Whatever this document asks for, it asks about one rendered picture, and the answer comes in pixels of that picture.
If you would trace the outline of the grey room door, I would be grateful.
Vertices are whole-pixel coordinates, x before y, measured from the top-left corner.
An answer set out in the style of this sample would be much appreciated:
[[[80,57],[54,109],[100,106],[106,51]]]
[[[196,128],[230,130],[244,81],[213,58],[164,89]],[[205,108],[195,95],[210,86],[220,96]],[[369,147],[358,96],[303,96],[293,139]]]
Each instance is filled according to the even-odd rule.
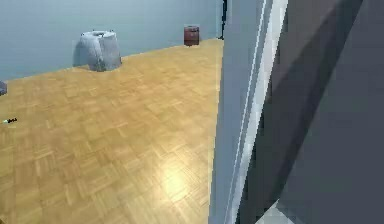
[[[384,0],[289,0],[234,224],[384,224]]]

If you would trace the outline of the grey round bin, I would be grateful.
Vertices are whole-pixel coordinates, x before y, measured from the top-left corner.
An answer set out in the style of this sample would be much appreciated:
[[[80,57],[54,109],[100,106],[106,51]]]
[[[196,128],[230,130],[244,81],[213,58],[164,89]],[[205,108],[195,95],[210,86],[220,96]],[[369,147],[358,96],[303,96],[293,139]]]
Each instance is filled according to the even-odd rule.
[[[111,71],[122,65],[117,34],[113,30],[83,32],[80,43],[90,70]]]

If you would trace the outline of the dark red bin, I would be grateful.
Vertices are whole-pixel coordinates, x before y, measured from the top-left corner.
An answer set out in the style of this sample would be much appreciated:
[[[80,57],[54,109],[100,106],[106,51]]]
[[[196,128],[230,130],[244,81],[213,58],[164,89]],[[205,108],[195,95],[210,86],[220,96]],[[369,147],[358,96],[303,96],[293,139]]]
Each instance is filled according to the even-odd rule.
[[[187,26],[184,28],[184,44],[186,46],[198,45],[199,39],[198,26]]]

